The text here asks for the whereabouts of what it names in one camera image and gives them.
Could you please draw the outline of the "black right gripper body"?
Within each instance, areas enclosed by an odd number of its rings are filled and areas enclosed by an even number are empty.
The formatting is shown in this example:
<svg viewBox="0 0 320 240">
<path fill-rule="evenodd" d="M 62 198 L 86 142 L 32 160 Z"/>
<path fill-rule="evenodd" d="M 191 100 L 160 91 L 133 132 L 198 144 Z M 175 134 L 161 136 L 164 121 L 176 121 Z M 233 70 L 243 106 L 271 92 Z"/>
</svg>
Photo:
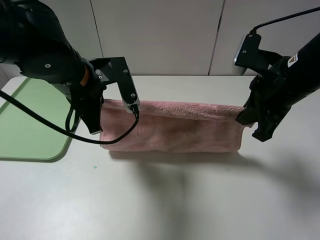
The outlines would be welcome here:
<svg viewBox="0 0 320 240">
<path fill-rule="evenodd" d="M 258 56 L 256 63 L 257 76 L 250 83 L 250 95 L 244 108 L 255 110 L 257 122 L 275 121 L 278 126 L 290 110 L 284 103 L 289 92 L 286 71 L 295 64 L 295 57 Z"/>
</svg>

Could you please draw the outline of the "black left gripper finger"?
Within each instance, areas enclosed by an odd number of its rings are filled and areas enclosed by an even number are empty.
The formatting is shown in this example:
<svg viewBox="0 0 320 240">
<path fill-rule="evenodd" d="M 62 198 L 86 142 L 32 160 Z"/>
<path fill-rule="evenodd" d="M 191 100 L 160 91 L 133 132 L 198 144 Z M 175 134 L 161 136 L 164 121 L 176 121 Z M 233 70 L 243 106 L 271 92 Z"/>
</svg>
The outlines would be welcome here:
<svg viewBox="0 0 320 240">
<path fill-rule="evenodd" d="M 101 133 L 101 105 L 90 105 L 81 110 L 81 119 L 92 135 Z"/>
</svg>

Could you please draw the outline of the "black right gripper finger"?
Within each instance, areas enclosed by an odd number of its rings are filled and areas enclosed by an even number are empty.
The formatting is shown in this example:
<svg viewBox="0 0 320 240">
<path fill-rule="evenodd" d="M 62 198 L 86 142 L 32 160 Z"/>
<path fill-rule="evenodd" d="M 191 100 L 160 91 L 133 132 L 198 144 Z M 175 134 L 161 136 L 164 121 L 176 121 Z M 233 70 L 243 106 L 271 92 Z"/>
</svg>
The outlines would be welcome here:
<svg viewBox="0 0 320 240">
<path fill-rule="evenodd" d="M 273 133 L 278 127 L 276 121 L 258 121 L 257 129 L 253 132 L 252 137 L 259 140 L 260 142 L 265 142 L 273 137 Z"/>
<path fill-rule="evenodd" d="M 252 107 L 244 108 L 236 117 L 236 121 L 241 125 L 250 125 L 257 122 L 257 114 Z"/>
</svg>

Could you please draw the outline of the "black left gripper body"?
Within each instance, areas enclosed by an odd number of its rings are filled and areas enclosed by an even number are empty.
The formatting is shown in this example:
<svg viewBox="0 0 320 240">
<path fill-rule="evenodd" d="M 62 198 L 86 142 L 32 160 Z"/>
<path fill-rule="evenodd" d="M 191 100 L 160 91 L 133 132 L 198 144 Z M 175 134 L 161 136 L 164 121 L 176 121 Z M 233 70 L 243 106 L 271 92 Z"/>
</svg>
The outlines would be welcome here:
<svg viewBox="0 0 320 240">
<path fill-rule="evenodd" d="M 84 65 L 84 76 L 76 86 L 69 87 L 70 105 L 81 118 L 99 118 L 103 92 L 108 85 L 117 84 L 122 104 L 128 108 L 128 65 L 125 57 L 81 59 Z"/>
</svg>

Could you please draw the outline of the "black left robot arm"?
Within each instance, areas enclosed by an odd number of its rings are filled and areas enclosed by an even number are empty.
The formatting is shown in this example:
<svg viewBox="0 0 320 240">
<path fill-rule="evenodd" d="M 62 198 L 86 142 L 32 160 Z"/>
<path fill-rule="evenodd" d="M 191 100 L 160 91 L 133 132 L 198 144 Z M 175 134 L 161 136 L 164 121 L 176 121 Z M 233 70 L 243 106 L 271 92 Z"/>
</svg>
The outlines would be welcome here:
<svg viewBox="0 0 320 240">
<path fill-rule="evenodd" d="M 70 105 L 75 123 L 65 129 L 73 133 L 79 121 L 99 134 L 103 91 L 115 83 L 125 66 L 124 57 L 87 60 L 68 42 L 54 11 L 39 0 L 0 2 L 0 62 L 16 65 L 28 78 L 47 82 Z"/>
</svg>

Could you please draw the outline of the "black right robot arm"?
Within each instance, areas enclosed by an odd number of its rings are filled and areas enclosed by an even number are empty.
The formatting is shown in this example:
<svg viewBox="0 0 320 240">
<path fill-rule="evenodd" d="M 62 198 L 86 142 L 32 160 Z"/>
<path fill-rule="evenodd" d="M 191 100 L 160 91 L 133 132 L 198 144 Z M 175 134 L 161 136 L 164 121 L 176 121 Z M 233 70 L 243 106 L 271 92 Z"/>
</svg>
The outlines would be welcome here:
<svg viewBox="0 0 320 240">
<path fill-rule="evenodd" d="M 245 36 L 234 64 L 257 73 L 249 85 L 250 95 L 236 121 L 257 123 L 252 136 L 265 142 L 291 107 L 320 88 L 320 36 L 316 35 L 293 56 L 259 48 L 262 37 Z"/>
</svg>

